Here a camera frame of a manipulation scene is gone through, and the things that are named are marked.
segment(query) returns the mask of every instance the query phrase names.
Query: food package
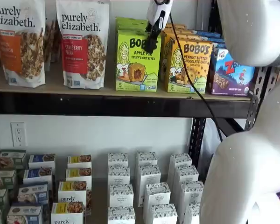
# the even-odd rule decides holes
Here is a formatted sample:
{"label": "food package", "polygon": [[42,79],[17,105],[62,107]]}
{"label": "food package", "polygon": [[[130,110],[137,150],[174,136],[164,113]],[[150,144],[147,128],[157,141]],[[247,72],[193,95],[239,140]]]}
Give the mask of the food package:
{"label": "food package", "polygon": [[10,85],[45,84],[45,21],[44,0],[0,0],[0,56]]}
{"label": "food package", "polygon": [[64,85],[104,86],[109,32],[109,4],[90,0],[56,0],[62,34]]}
{"label": "food package", "polygon": [[186,68],[183,66],[182,55],[177,41],[169,42],[165,88],[167,92],[195,93],[189,78],[196,89],[204,94],[206,89],[207,75],[210,67],[210,55],[213,45],[211,42],[179,39]]}

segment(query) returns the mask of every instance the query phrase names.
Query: bobo's oat bites box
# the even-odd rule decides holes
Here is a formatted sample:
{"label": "bobo's oat bites box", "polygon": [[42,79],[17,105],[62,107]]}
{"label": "bobo's oat bites box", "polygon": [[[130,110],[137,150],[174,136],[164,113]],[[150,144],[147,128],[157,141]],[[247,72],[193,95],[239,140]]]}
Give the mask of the bobo's oat bites box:
{"label": "bobo's oat bites box", "polygon": [[152,54],[142,49],[147,39],[144,31],[118,30],[116,90],[156,92],[161,51],[161,37]]}
{"label": "bobo's oat bites box", "polygon": [[210,56],[213,45],[211,42],[179,39],[182,54],[185,59],[186,68],[183,66],[182,55],[177,41],[170,41],[169,56],[167,60],[167,71],[165,88],[167,92],[194,93],[194,89],[187,77],[200,93],[205,93],[207,75],[210,67]]}

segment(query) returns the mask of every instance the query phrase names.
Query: boxed snack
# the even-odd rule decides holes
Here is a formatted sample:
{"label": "boxed snack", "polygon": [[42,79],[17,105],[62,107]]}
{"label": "boxed snack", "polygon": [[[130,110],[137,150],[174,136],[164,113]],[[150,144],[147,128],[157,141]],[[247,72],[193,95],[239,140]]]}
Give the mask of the boxed snack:
{"label": "boxed snack", "polygon": [[67,169],[91,168],[91,155],[68,156]]}
{"label": "boxed snack", "polygon": [[8,9],[0,10],[0,56],[8,83],[30,88],[45,84],[45,1],[0,0],[2,8]]}
{"label": "boxed snack", "polygon": [[142,49],[147,35],[141,30],[118,30],[116,91],[156,92],[161,37],[158,37],[156,49],[150,54]]}
{"label": "boxed snack", "polygon": [[12,189],[16,185],[15,170],[0,170],[0,188]]}
{"label": "boxed snack", "polygon": [[53,203],[52,224],[82,224],[84,220],[82,202]]}
{"label": "boxed snack", "polygon": [[7,214],[7,223],[42,224],[42,206],[13,204]]}
{"label": "boxed snack", "polygon": [[210,93],[248,96],[254,71],[254,67],[244,66],[233,60],[227,49],[214,48],[208,80]]}
{"label": "boxed snack", "polygon": [[154,183],[146,185],[143,209],[144,223],[148,223],[147,216],[151,210],[151,206],[169,204],[170,195],[171,192],[167,183]]}
{"label": "boxed snack", "polygon": [[136,184],[136,203],[138,207],[144,206],[145,186],[160,183],[161,172],[158,165],[139,166]]}
{"label": "boxed snack", "polygon": [[135,224],[136,215],[133,207],[109,207],[108,224]]}
{"label": "boxed snack", "polygon": [[26,150],[2,150],[0,152],[0,169],[25,169]]}
{"label": "boxed snack", "polygon": [[109,4],[101,1],[56,0],[56,5],[62,34],[64,85],[82,89],[102,88],[109,32]]}
{"label": "boxed snack", "polygon": [[187,68],[184,68],[182,54],[176,40],[168,43],[167,70],[165,88],[167,92],[194,93],[194,88],[187,77],[200,93],[205,93],[207,75],[210,67],[210,55],[213,45],[207,41],[179,39],[182,54]]}
{"label": "boxed snack", "polygon": [[92,170],[91,168],[73,168],[66,170],[66,181],[86,181],[87,190],[92,188]]}
{"label": "boxed snack", "polygon": [[198,181],[199,173],[195,166],[182,165],[175,168],[172,202],[178,207],[178,200],[181,191],[181,184],[188,181]]}
{"label": "boxed snack", "polygon": [[181,165],[192,165],[192,159],[187,153],[174,154],[170,156],[170,163],[168,169],[167,183],[171,190],[173,190],[173,180],[175,175],[175,168]]}
{"label": "boxed snack", "polygon": [[173,204],[153,205],[147,218],[146,224],[174,224],[177,221],[177,213]]}
{"label": "boxed snack", "polygon": [[186,206],[191,203],[200,203],[203,191],[202,181],[191,181],[182,184],[177,214],[179,223],[184,223]]}
{"label": "boxed snack", "polygon": [[121,165],[128,167],[127,153],[109,153],[108,154],[108,167]]}
{"label": "boxed snack", "polygon": [[133,206],[134,192],[131,184],[110,185],[108,207]]}

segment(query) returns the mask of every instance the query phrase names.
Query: red label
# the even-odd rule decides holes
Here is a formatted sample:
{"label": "red label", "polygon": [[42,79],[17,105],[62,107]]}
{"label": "red label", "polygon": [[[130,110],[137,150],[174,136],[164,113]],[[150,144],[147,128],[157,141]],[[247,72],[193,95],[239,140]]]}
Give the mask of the red label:
{"label": "red label", "polygon": [[87,39],[77,35],[64,35],[62,39],[63,70],[72,73],[87,73]]}

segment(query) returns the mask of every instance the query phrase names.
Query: cinnamon granola bag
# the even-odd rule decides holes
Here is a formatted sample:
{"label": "cinnamon granola bag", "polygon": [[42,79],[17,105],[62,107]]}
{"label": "cinnamon granola bag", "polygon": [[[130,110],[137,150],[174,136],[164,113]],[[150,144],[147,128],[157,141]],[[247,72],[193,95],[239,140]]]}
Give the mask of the cinnamon granola bag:
{"label": "cinnamon granola bag", "polygon": [[92,0],[56,0],[62,34],[64,85],[104,86],[109,31],[109,4]]}
{"label": "cinnamon granola bag", "polygon": [[0,0],[0,57],[10,85],[45,84],[44,0]]}

